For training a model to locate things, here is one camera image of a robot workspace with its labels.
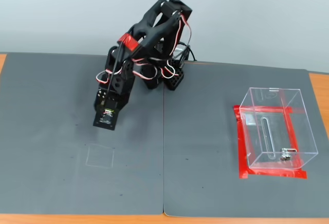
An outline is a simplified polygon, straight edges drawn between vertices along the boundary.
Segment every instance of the red and white wire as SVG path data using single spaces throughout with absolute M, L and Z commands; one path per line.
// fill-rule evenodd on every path
M 122 67 L 120 68 L 120 70 L 118 70 L 117 72 L 114 73 L 114 75 L 117 75 L 117 74 L 120 74 L 122 71 Z M 106 81 L 103 81 L 101 79 L 99 79 L 99 75 L 103 74 L 103 73 L 107 73 L 107 80 Z M 96 80 L 98 83 L 102 83 L 102 84 L 107 84 L 108 83 L 108 79 L 109 79 L 109 75 L 112 74 L 112 71 L 111 70 L 108 70 L 106 69 L 105 71 L 101 71 L 99 74 L 96 75 Z
M 180 32 L 180 29 L 181 29 L 181 21 L 179 20 L 179 27 L 178 27 L 178 30 L 177 30 L 177 33 L 176 33 L 175 44 L 174 44 L 174 47 L 171 50 L 171 52 L 170 52 L 169 55 L 172 55 L 172 53 L 175 51 L 175 48 L 176 48 L 176 46 L 178 44 L 178 35 L 179 35 L 179 32 Z
M 96 75 L 96 80 L 98 83 L 101 83 L 101 84 L 106 84 L 108 82 L 108 77 L 109 77 L 109 74 L 107 75 L 107 80 L 106 81 L 103 81 L 101 79 L 98 78 L 99 75 L 105 73 L 105 71 L 101 71 L 99 74 Z
M 155 74 L 154 74 L 154 77 L 152 77 L 152 78 L 147 78 L 144 75 L 142 75 L 142 74 L 140 74 L 139 72 L 136 72 L 136 71 L 133 71 L 133 74 L 140 77 L 141 79 L 145 79 L 145 80 L 154 79 L 158 75 L 158 69 L 155 66 L 153 66 L 153 67 L 155 69 Z
M 140 59 L 132 59 L 133 62 L 138 62 L 138 61 L 142 61 L 144 60 L 145 58 L 140 58 Z
M 167 70 L 167 71 L 171 74 L 171 76 L 170 76 L 170 77 L 165 76 L 165 74 L 163 73 L 163 69 L 160 68 L 160 70 L 161 70 L 161 75 L 162 75 L 165 79 L 171 79 L 171 78 L 174 77 L 174 76 L 178 76 L 178 74 L 176 74 L 175 68 L 169 64 L 169 61 L 167 61 L 167 65 L 168 65 L 169 67 L 171 67 L 171 68 L 173 69 L 174 72 L 170 71 L 170 70 L 165 66 L 165 67 L 164 67 L 165 70 Z
M 181 14 L 180 17 L 181 17 L 181 20 L 183 20 L 183 23 L 187 26 L 187 28 L 190 31 L 190 37 L 189 37 L 188 42 L 186 43 L 186 45 L 190 45 L 190 41 L 191 41 L 191 37 L 192 37 L 192 29 L 191 29 L 191 26 L 189 25 L 189 23 L 187 23 L 187 20 L 185 19 L 185 17 L 184 17 L 183 14 Z
M 107 73 L 109 73 L 109 74 L 112 74 L 112 71 L 109 70 L 109 69 L 106 69 L 105 71 L 106 71 Z M 122 67 L 121 67 L 117 72 L 115 72 L 114 75 L 120 74 L 121 71 L 122 71 Z

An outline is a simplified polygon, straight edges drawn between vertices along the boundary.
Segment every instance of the black robotic arm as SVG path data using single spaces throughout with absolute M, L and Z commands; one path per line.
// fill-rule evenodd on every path
M 99 88 L 94 126 L 115 129 L 118 114 L 129 101 L 135 76 L 141 77 L 149 89 L 162 81 L 169 89 L 176 89 L 184 73 L 172 54 L 191 12 L 180 0 L 158 0 L 119 39 L 119 47 L 109 50 L 105 70 L 96 76 Z M 160 14 L 159 22 L 153 26 Z M 134 65 L 141 66 L 140 72 L 134 70 Z

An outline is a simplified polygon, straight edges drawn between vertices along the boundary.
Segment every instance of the small metal object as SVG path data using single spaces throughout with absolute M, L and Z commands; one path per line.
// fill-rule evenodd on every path
M 297 150 L 295 148 L 282 148 L 282 149 L 280 149 L 280 152 L 282 152 L 280 160 L 289 161 L 291 159 L 290 152 L 297 152 Z

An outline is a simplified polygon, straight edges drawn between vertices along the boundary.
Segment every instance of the red tape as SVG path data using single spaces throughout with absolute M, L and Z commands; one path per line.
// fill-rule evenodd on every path
M 119 42 L 123 42 L 123 44 L 131 51 L 134 52 L 134 50 L 138 47 L 139 43 L 136 41 L 132 35 L 125 33 L 120 39 Z
M 271 107 L 264 107 L 262 109 L 271 111 Z M 287 108 L 286 112 L 290 113 L 291 108 Z M 237 143 L 238 143 L 238 153 L 239 153 L 239 178 L 240 179 L 247 179 L 249 174 L 256 174 L 256 175 L 267 175 L 267 176 L 279 176 L 279 177 L 291 177 L 291 178 L 299 178 L 299 179 L 307 179 L 307 173 L 306 171 L 302 169 L 250 169 L 248 166 L 248 159 L 247 159 L 247 151 L 246 151 L 246 144 L 245 144 L 245 137 L 243 133 L 243 124 L 240 116 L 240 106 L 236 105 L 234 106 L 234 113 L 236 117 L 236 124 L 237 124 Z M 290 122 L 291 119 L 288 115 L 285 115 L 285 122 L 286 125 L 289 125 L 289 127 L 292 127 Z M 293 129 L 289 130 L 289 137 L 292 140 L 292 143 L 297 146 L 297 140 L 295 136 L 295 132 Z

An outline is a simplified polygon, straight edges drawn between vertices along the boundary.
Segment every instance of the black cable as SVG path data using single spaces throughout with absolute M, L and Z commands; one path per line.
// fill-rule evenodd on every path
M 183 43 L 183 42 L 178 42 L 179 45 L 183 45 L 185 46 L 186 48 L 184 50 L 187 50 L 188 52 L 190 52 L 192 54 L 192 57 L 193 57 L 193 61 L 197 61 L 195 56 L 194 56 L 194 53 L 192 52 L 191 50 L 191 46 L 190 45 L 186 45 L 186 43 Z
M 182 58 L 184 58 L 184 61 L 187 61 L 189 59 L 189 55 L 186 55 L 186 53 L 191 53 L 192 54 L 192 57 L 193 57 L 193 61 L 197 61 L 196 58 L 195 58 L 195 56 L 194 56 L 194 53 L 191 50 L 191 46 L 190 45 L 186 45 L 186 43 L 183 43 L 183 42 L 178 42 L 177 44 L 178 45 L 185 46 L 185 49 L 182 52 L 180 52 L 178 55 L 176 55 L 175 57 L 173 57 L 173 60 L 177 59 L 179 56 L 181 56 L 184 53 L 184 57 L 182 55 L 179 60 L 182 61 Z

